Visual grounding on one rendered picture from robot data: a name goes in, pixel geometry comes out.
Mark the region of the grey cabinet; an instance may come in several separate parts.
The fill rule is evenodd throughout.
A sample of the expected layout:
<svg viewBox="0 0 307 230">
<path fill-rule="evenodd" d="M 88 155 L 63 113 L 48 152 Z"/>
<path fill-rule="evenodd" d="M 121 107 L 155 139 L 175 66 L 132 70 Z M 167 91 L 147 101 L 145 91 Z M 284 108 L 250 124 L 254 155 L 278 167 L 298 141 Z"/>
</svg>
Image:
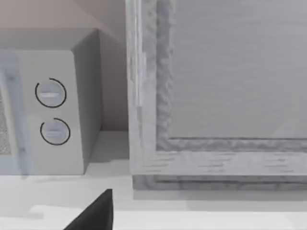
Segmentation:
<svg viewBox="0 0 307 230">
<path fill-rule="evenodd" d="M 125 0 L 135 190 L 307 191 L 307 0 Z"/>
</svg>

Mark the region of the microwave door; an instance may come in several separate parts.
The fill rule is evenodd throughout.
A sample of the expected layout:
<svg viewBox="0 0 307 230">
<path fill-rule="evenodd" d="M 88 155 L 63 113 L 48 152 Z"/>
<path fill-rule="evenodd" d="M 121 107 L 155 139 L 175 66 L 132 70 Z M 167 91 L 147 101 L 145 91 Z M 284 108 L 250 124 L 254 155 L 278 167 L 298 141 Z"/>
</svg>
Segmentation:
<svg viewBox="0 0 307 230">
<path fill-rule="evenodd" d="M 16 53 L 0 51 L 0 96 L 6 125 L 6 144 L 9 147 L 8 166 L 3 174 L 30 176 L 31 163 L 30 131 L 24 105 L 24 91 L 20 74 L 20 62 Z"/>
</svg>

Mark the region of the pale microwave oven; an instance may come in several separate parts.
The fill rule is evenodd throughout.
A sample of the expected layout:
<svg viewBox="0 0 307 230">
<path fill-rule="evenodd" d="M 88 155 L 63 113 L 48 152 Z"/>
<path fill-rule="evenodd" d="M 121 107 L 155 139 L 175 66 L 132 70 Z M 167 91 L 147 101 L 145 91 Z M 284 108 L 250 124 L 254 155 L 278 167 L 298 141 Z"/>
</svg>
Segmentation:
<svg viewBox="0 0 307 230">
<path fill-rule="evenodd" d="M 84 174 L 102 122 L 102 83 L 99 33 L 91 28 L 0 29 L 0 51 L 17 54 L 24 91 L 27 128 L 30 131 L 32 175 Z M 49 78 L 66 88 L 67 99 L 58 108 L 41 105 L 37 83 Z M 71 137 L 61 146 L 46 143 L 40 135 L 43 122 L 64 120 Z M 0 175 L 7 163 L 6 125 L 0 96 Z"/>
</svg>

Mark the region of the round microwave knob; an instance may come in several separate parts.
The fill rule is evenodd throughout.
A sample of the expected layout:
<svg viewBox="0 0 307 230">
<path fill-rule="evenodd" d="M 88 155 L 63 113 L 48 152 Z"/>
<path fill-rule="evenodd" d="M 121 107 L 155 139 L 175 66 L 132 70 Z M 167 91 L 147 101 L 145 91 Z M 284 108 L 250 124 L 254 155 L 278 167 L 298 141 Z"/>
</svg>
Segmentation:
<svg viewBox="0 0 307 230">
<path fill-rule="evenodd" d="M 57 79 L 49 78 L 35 86 L 35 96 L 38 102 L 47 108 L 61 107 L 67 99 L 65 86 Z"/>
<path fill-rule="evenodd" d="M 40 135 L 46 143 L 61 146 L 70 139 L 71 129 L 64 120 L 55 117 L 41 124 Z"/>
</svg>

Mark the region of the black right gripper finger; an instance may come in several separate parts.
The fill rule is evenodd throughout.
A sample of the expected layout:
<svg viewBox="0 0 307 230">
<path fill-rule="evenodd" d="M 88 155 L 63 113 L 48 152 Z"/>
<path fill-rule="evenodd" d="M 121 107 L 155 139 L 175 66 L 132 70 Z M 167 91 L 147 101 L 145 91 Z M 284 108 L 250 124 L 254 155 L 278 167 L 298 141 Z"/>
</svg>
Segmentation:
<svg viewBox="0 0 307 230">
<path fill-rule="evenodd" d="M 113 230 L 113 190 L 105 190 L 63 230 Z"/>
</svg>

